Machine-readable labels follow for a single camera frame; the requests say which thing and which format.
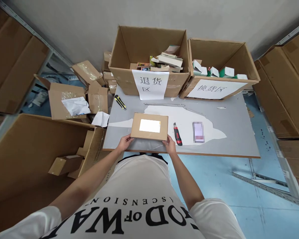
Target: white paper sign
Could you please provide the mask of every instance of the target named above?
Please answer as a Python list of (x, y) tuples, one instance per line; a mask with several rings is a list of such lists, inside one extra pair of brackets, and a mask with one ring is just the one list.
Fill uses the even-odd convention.
[(230, 81), (213, 81), (200, 79), (194, 89), (187, 97), (200, 99), (222, 99), (225, 96), (235, 92), (247, 83)]
[(163, 100), (169, 72), (132, 70), (140, 100)]

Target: torn paper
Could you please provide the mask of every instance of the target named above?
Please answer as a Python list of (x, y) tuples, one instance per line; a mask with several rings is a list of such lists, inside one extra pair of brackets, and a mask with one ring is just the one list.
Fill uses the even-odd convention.
[(89, 103), (84, 99), (83, 96), (61, 101), (71, 116), (85, 115), (91, 112), (89, 109)]

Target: white label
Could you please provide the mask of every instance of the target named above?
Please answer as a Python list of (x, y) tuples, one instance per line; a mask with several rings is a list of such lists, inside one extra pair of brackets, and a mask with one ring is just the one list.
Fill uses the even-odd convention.
[(283, 158), (282, 152), (280, 150), (276, 150), (276, 153), (279, 158)]
[(271, 126), (268, 126), (267, 129), (268, 129), (268, 132), (269, 132), (269, 133), (273, 133), (273, 129), (272, 129)]
[(288, 171), (283, 170), (282, 172), (283, 172), (283, 175), (285, 176), (285, 178), (290, 178)]
[(200, 79), (187, 97), (220, 100), (242, 88), (247, 83), (230, 81), (213, 81)]
[(159, 133), (160, 132), (160, 121), (141, 119), (140, 131)]
[(132, 70), (140, 100), (163, 100), (169, 72)]
[(70, 155), (70, 156), (66, 156), (66, 158), (70, 159), (70, 158), (77, 158), (79, 157), (79, 155)]

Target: stack of cardboard boxes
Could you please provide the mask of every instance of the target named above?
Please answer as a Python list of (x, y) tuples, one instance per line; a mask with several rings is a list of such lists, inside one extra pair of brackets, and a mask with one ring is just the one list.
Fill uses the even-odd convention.
[(299, 138), (299, 35), (273, 46), (256, 66), (261, 82), (254, 89), (277, 137)]

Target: cardboard flap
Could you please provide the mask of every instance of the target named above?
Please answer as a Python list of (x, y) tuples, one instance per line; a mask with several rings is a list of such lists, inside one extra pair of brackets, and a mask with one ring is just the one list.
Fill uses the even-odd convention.
[(40, 77), (36, 74), (34, 74), (34, 77), (40, 81), (47, 90), (50, 90), (51, 82), (49, 82), (46, 78)]

